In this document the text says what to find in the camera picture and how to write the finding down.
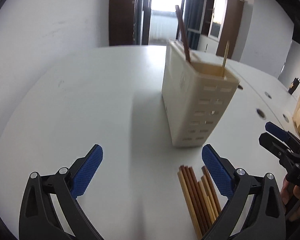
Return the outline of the right hand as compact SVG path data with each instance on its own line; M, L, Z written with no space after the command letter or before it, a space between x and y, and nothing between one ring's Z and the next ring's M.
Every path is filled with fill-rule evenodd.
M286 205L292 196L294 196L300 200L300 187L294 186L292 188L292 184L290 182L288 182L286 179L284 179L280 194L281 194L282 202ZM300 218L300 206L289 217L289 221L292 222L299 218Z

